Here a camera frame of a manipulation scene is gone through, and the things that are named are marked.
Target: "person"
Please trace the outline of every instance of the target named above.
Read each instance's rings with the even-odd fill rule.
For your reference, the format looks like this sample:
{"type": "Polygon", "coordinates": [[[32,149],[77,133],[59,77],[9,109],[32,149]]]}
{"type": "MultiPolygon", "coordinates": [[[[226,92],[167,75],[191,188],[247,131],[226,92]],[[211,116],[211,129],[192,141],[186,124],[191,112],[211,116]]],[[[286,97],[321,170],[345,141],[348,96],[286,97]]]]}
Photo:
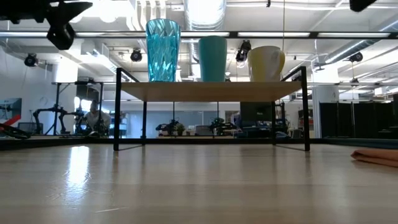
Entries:
{"type": "MultiPolygon", "coordinates": [[[[85,114],[85,118],[87,119],[86,122],[91,128],[94,129],[94,126],[97,124],[99,117],[100,112],[98,111],[98,102],[96,100],[93,100],[91,102],[90,112],[85,114]]],[[[101,118],[104,121],[105,127],[109,129],[109,126],[111,125],[111,116],[101,111],[101,118]]]]}

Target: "wooden table surface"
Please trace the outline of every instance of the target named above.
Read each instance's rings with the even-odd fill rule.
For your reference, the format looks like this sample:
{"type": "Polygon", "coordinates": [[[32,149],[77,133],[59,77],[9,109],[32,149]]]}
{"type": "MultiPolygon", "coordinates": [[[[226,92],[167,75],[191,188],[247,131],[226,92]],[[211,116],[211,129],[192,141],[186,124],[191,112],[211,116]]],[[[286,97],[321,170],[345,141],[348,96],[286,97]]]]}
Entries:
{"type": "Polygon", "coordinates": [[[313,144],[308,153],[271,145],[2,151],[0,220],[397,223],[398,169],[354,162],[353,150],[313,144]]]}
{"type": "Polygon", "coordinates": [[[155,102],[271,102],[300,88],[300,82],[122,83],[126,93],[155,102]]]}

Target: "faceted glass vase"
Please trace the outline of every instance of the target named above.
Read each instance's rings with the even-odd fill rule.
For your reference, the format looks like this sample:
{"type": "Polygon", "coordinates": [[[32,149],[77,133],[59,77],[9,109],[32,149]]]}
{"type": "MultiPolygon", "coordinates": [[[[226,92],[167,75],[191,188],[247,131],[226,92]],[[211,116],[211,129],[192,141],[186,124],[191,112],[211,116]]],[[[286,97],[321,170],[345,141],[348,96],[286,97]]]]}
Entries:
{"type": "Polygon", "coordinates": [[[150,82],[174,82],[181,28],[169,19],[154,19],[146,25],[150,82]]]}

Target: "teal cup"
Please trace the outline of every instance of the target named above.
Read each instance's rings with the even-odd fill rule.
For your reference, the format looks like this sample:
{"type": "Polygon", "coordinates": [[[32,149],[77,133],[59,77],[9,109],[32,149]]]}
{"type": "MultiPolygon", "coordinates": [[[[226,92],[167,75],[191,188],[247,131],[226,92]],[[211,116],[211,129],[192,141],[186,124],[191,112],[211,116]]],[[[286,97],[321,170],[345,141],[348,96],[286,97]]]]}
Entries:
{"type": "Polygon", "coordinates": [[[203,82],[225,82],[226,39],[218,36],[201,38],[199,63],[203,82]]]}

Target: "pillar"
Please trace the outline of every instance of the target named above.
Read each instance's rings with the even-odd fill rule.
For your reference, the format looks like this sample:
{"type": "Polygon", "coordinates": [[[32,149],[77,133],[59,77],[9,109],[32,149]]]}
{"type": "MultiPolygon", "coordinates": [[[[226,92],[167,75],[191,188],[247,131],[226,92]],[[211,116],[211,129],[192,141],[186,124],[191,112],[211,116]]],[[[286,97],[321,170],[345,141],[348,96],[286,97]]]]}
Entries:
{"type": "MultiPolygon", "coordinates": [[[[67,53],[70,55],[80,55],[81,41],[76,40],[73,43],[70,50],[67,53]]],[[[59,63],[53,65],[53,82],[75,82],[78,78],[78,64],[69,58],[62,58],[59,63]]],[[[61,85],[60,90],[63,90],[67,85],[61,85]]],[[[75,97],[76,97],[76,85],[69,85],[60,94],[59,106],[62,106],[67,112],[73,112],[75,110],[75,97]]],[[[61,130],[61,123],[57,119],[57,131],[61,130]]],[[[73,127],[75,125],[74,116],[65,116],[63,123],[67,131],[73,133],[73,127]]]]}

